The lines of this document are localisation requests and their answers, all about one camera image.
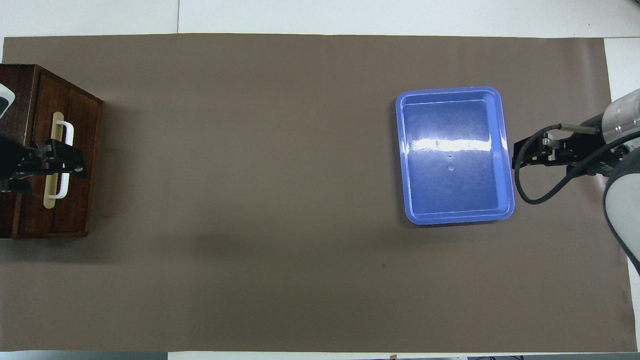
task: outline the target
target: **cabinet door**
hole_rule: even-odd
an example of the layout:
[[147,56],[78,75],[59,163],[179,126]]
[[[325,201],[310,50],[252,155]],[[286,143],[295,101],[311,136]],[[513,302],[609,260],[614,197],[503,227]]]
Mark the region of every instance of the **cabinet door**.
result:
[[83,152],[88,178],[81,179],[73,175],[69,177],[67,196],[64,199],[56,200],[54,207],[56,216],[54,217],[53,231],[55,233],[86,235],[88,231],[98,112],[99,104],[94,99],[71,89],[69,114],[65,119],[74,126],[74,147]]
[[[53,113],[62,112],[68,115],[70,88],[62,85],[46,74],[40,75],[38,95],[36,97],[36,113],[33,121],[31,139],[38,146],[51,137]],[[31,176],[29,182],[33,187],[33,194],[23,195],[20,206],[19,237],[46,237],[52,230],[55,208],[47,209],[42,204],[44,196],[44,176]]]

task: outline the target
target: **dark brown wooden cabinet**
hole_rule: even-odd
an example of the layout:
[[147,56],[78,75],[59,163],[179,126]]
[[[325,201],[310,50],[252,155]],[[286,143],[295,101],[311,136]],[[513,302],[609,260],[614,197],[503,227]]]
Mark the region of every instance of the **dark brown wooden cabinet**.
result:
[[88,174],[86,179],[70,176],[67,196],[51,209],[43,204],[44,176],[28,178],[33,194],[0,193],[0,238],[86,236],[102,101],[38,65],[0,64],[0,83],[15,94],[0,130],[25,146],[31,141],[42,145],[51,137],[53,113],[59,111],[73,124],[73,145],[82,150]]

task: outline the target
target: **blue plastic tray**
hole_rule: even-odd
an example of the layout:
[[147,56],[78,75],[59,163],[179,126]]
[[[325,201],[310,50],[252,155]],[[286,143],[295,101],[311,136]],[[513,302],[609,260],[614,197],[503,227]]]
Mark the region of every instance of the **blue plastic tray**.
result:
[[502,220],[515,205],[502,100],[489,86],[396,101],[404,210],[415,224]]

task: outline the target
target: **brown surface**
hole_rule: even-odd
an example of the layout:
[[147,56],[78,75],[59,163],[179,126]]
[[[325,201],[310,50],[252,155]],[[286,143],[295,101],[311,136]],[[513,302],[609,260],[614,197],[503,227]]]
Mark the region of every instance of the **brown surface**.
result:
[[492,224],[402,211],[398,94],[494,86],[513,143],[602,112],[602,40],[7,38],[4,60],[105,107],[92,233],[0,243],[2,350],[636,350],[598,178]]
[[68,195],[53,209],[42,205],[45,177],[28,178],[33,195],[2,194],[0,236],[41,238],[82,236],[88,230],[92,168],[101,100],[38,65],[0,65],[0,81],[16,101],[0,120],[0,129],[23,145],[42,146],[51,137],[52,115],[60,111],[75,129],[74,145],[83,150],[89,179],[72,176]]

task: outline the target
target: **black cable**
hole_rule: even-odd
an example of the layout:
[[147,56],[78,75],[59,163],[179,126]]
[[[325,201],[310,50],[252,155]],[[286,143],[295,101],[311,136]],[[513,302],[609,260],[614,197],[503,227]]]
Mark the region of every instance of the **black cable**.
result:
[[516,183],[516,189],[518,190],[518,193],[520,194],[520,196],[522,197],[522,200],[526,201],[529,204],[532,205],[537,205],[537,204],[542,204],[543,202],[551,199],[551,197],[553,197],[555,194],[558,193],[558,191],[560,191],[560,189],[562,189],[565,185],[567,185],[567,183],[569,181],[571,181],[571,179],[573,179],[576,175],[578,175],[579,173],[581,173],[584,168],[586,168],[589,163],[591,163],[593,160],[599,158],[602,154],[604,154],[607,151],[610,151],[611,149],[622,145],[623,143],[629,141],[629,140],[633,140],[636,138],[640,138],[640,131],[636,131],[633,133],[630,133],[628,135],[622,136],[619,139],[616,139],[604,146],[601,146],[600,148],[598,148],[598,150],[592,152],[589,156],[587,156],[586,158],[584,158],[582,161],[580,161],[579,163],[577,163],[573,169],[571,169],[566,175],[565,177],[562,178],[562,180],[560,180],[554,187],[553,189],[549,190],[548,193],[546,193],[544,196],[538,198],[538,199],[531,199],[529,198],[525,193],[524,190],[522,189],[522,184],[520,184],[520,164],[522,162],[522,159],[524,158],[524,153],[525,151],[529,148],[529,146],[533,143],[533,141],[537,140],[538,137],[540,137],[542,134],[546,133],[547,131],[550,130],[554,130],[554,129],[561,129],[562,125],[557,124],[557,125],[552,125],[552,126],[547,126],[544,129],[538,131],[537,133],[533,134],[529,139],[527,139],[527,141],[523,144],[523,146],[520,148],[520,152],[518,153],[518,156],[516,157],[516,161],[515,161],[515,183]]

